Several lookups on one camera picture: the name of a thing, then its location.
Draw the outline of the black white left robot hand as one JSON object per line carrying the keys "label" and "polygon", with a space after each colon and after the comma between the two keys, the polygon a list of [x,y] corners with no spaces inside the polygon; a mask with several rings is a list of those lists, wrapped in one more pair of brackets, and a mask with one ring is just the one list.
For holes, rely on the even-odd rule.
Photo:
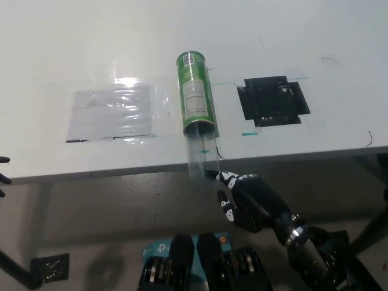
{"label": "black white left robot hand", "polygon": [[[0,156],[0,163],[1,164],[6,164],[9,162],[10,162],[9,157]],[[12,183],[11,179],[9,177],[3,175],[2,173],[0,173],[0,182],[1,182],[1,184],[5,184],[5,185],[10,185]],[[1,198],[5,197],[5,192],[2,189],[0,189],[0,197]]]}

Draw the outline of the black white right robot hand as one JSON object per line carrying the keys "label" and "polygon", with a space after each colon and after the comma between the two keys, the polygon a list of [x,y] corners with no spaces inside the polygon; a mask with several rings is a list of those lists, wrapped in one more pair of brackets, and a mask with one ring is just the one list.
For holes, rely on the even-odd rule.
{"label": "black white right robot hand", "polygon": [[254,174],[206,170],[206,175],[225,185],[232,200],[222,190],[217,195],[228,221],[248,232],[271,228],[277,236],[288,236],[303,225],[285,201],[263,179]]}

